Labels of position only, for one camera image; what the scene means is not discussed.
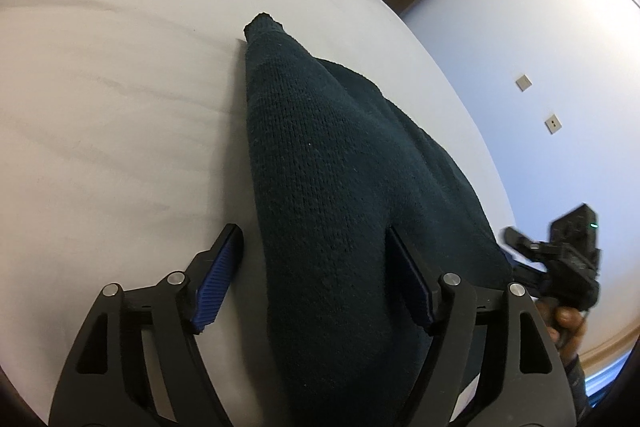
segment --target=wall plate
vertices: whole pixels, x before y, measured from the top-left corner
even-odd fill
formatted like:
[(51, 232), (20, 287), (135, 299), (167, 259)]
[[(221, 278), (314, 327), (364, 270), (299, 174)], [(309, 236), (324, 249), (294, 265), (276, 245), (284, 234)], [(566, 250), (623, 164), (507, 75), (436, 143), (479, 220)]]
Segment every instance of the wall plate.
[(562, 129), (562, 124), (560, 123), (560, 120), (558, 120), (558, 117), (554, 114), (552, 114), (549, 118), (545, 120), (545, 125), (551, 134), (556, 133), (560, 129)]
[(531, 87), (531, 81), (526, 74), (523, 74), (518, 80), (516, 80), (516, 86), (518, 86), (521, 91), (524, 91), (527, 87)]

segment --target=white bed sheet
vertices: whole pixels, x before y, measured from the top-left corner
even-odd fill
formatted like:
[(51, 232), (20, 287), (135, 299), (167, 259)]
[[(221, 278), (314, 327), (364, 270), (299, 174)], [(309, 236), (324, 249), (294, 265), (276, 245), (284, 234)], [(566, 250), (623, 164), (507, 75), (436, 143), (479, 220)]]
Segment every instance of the white bed sheet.
[(0, 0), (0, 365), (42, 418), (100, 288), (155, 284), (231, 221), (244, 263), (198, 345), (236, 426), (288, 423), (244, 127), (242, 28), (262, 11), (374, 81), (493, 229), (513, 223), (476, 126), (379, 0)]

